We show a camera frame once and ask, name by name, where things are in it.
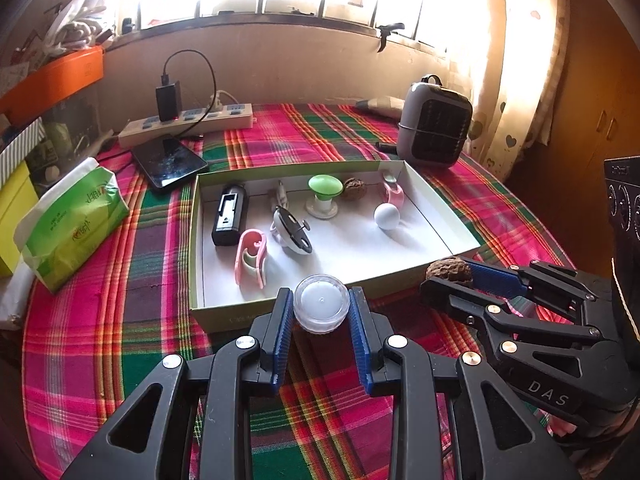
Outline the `orange lidded container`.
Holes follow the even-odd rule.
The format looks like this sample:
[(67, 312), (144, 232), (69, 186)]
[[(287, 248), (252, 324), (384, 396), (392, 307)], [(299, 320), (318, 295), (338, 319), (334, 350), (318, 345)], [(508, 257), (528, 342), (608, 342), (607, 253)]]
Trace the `orange lidded container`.
[(28, 75), (1, 98), (0, 112), (14, 127), (28, 126), (55, 104), (104, 76), (100, 46), (57, 58)]

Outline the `shallow white cardboard tray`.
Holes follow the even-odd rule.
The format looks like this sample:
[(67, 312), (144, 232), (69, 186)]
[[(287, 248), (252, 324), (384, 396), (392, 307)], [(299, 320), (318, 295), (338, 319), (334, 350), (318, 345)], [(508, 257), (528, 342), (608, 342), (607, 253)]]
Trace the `shallow white cardboard tray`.
[[(397, 229), (383, 231), (373, 219), (386, 203), (382, 172), (391, 172), (405, 192)], [(337, 215), (314, 218), (306, 201), (314, 197), (308, 180), (316, 174), (340, 179), (355, 177), (367, 185), (362, 200), (338, 198)], [(290, 211), (310, 230), (311, 255), (297, 255), (280, 246), (269, 232), (272, 213), (268, 193), (282, 181)], [(218, 202), (230, 184), (243, 185), (248, 198), (245, 225), (267, 237), (266, 287), (251, 278), (234, 279), (233, 246), (212, 240)], [(278, 290), (294, 288), (311, 274), (329, 274), (343, 284), (360, 286), (370, 298), (399, 292), (418, 284), (433, 261), (472, 256), (480, 241), (438, 195), (434, 185), (406, 162), (357, 160), (318, 162), (199, 174), (194, 184), (189, 240), (189, 307), (205, 333), (250, 326), (256, 316), (271, 310)]]

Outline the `pink clip with green pad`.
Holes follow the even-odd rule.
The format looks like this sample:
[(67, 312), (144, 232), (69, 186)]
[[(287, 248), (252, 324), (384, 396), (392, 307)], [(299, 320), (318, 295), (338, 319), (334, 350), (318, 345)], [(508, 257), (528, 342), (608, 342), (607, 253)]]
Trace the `pink clip with green pad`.
[(264, 231), (247, 229), (240, 237), (234, 259), (234, 279), (238, 285), (243, 278), (251, 278), (260, 289), (266, 283), (267, 237)]

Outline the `heart pattern curtain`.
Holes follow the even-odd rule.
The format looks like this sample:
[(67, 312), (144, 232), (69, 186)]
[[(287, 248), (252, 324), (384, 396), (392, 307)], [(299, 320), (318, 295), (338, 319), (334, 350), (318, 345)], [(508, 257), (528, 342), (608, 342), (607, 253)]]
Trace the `heart pattern curtain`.
[(499, 180), (544, 131), (566, 51), (568, 0), (448, 0), (447, 84), (473, 105), (464, 150)]

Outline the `striped white box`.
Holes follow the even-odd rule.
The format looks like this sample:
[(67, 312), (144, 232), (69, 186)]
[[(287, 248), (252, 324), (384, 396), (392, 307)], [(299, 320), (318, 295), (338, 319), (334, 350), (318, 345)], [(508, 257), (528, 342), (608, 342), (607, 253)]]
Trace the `striped white box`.
[(27, 155), (41, 142), (46, 133), (38, 117), (28, 127), (17, 133), (0, 154), (0, 188), (6, 184), (13, 171), (24, 162)]

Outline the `white power strip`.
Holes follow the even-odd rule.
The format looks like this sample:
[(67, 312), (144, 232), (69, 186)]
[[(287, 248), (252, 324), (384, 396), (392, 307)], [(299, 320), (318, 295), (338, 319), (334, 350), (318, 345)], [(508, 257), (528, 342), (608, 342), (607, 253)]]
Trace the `white power strip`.
[(133, 120), (117, 137), (121, 148), (132, 148), (165, 134), (200, 136), (229, 129), (252, 128), (253, 122), (253, 107), (250, 104), (229, 104), (221, 107), (221, 110), (210, 110), (207, 114), (204, 108), (184, 110), (178, 118), (169, 122), (161, 122), (158, 116)]

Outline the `white round knob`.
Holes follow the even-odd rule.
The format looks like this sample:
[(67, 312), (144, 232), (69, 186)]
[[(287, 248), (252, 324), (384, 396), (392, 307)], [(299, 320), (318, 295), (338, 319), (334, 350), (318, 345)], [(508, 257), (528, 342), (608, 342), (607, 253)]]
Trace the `white round knob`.
[(379, 229), (390, 231), (400, 226), (401, 215), (399, 209), (391, 203), (379, 204), (373, 213), (373, 219)]

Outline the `black smartphone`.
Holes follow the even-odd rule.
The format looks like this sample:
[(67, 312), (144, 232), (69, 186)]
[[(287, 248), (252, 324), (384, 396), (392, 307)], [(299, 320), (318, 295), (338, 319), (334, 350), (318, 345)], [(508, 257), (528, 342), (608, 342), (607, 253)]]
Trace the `black smartphone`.
[(208, 163), (175, 136), (159, 136), (131, 149), (132, 157), (155, 192), (168, 192), (208, 170)]

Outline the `grey portable heater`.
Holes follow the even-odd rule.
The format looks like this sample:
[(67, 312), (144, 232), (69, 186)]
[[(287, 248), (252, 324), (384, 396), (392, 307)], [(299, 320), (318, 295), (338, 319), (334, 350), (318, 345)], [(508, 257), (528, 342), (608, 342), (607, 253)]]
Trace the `grey portable heater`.
[(427, 74), (411, 85), (398, 124), (397, 155), (412, 166), (452, 166), (468, 137), (472, 103)]

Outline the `black rectangular device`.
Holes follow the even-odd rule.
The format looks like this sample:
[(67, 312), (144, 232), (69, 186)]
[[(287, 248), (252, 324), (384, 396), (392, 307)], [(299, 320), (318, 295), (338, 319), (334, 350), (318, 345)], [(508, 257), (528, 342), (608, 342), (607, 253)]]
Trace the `black rectangular device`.
[(243, 185), (230, 184), (221, 193), (212, 240), (216, 246), (236, 246), (245, 230), (248, 198)]

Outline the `clear round plastic jar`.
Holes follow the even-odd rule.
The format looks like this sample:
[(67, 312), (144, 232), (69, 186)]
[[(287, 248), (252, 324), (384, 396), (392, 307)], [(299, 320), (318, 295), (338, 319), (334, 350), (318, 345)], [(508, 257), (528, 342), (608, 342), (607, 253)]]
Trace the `clear round plastic jar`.
[(342, 324), (350, 305), (347, 287), (331, 275), (304, 278), (294, 290), (294, 315), (306, 332), (325, 335)]

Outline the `green tissue pack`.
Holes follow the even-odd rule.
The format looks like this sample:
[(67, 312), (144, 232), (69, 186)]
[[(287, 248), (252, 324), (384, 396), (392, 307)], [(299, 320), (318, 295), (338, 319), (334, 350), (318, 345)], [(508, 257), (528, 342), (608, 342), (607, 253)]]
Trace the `green tissue pack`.
[(88, 157), (40, 197), (13, 240), (40, 283), (57, 292), (128, 214), (114, 172)]

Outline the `black charger adapter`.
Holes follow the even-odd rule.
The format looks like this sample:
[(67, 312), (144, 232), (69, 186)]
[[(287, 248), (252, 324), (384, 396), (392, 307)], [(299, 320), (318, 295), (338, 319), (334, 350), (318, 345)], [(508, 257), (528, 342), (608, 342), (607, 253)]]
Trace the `black charger adapter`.
[(160, 76), (160, 85), (155, 89), (157, 115), (161, 122), (177, 120), (182, 112), (180, 82), (169, 80), (167, 74)]

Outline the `green mushroom suction knob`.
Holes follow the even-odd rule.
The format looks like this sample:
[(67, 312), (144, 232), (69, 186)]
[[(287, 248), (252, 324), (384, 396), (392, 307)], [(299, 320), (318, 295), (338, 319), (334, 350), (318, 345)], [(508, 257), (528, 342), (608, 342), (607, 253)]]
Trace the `green mushroom suction knob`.
[(309, 197), (305, 207), (308, 214), (320, 220), (330, 220), (338, 213), (337, 203), (334, 198), (343, 192), (343, 183), (337, 177), (329, 174), (316, 174), (308, 180), (314, 197)]

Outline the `brown walnut in tray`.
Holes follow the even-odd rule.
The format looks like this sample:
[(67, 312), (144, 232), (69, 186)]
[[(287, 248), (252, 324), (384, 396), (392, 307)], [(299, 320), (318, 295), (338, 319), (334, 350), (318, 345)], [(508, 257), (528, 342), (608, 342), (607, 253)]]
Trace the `brown walnut in tray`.
[(363, 180), (351, 177), (344, 181), (343, 192), (341, 198), (348, 202), (356, 202), (356, 200), (362, 200), (367, 195), (367, 185)]

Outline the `yellow box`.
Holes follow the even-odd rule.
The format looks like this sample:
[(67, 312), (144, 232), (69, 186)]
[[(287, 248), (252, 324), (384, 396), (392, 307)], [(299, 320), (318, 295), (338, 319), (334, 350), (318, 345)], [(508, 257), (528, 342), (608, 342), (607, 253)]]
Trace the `yellow box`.
[(21, 162), (6, 180), (0, 197), (0, 276), (8, 278), (21, 255), (13, 240), (15, 228), (38, 202), (26, 162)]

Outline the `black round disc gadget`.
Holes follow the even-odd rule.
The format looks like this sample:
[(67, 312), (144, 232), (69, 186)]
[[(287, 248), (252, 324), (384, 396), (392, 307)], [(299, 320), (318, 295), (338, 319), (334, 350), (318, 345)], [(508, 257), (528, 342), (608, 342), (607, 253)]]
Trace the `black round disc gadget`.
[(273, 211), (270, 232), (276, 242), (297, 255), (311, 255), (312, 245), (307, 236), (306, 221), (299, 222), (287, 209), (277, 206)]

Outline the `brown walnut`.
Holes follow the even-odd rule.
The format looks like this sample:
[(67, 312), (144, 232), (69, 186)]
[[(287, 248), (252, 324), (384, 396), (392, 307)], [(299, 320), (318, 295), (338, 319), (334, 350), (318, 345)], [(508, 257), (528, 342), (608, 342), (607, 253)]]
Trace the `brown walnut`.
[(341, 198), (348, 202), (356, 202), (356, 200), (362, 200), (367, 195), (367, 185), (363, 180), (351, 177), (344, 181), (343, 192)]
[(469, 263), (459, 257), (443, 258), (432, 262), (425, 271), (425, 278), (440, 278), (441, 280), (473, 286), (472, 269)]

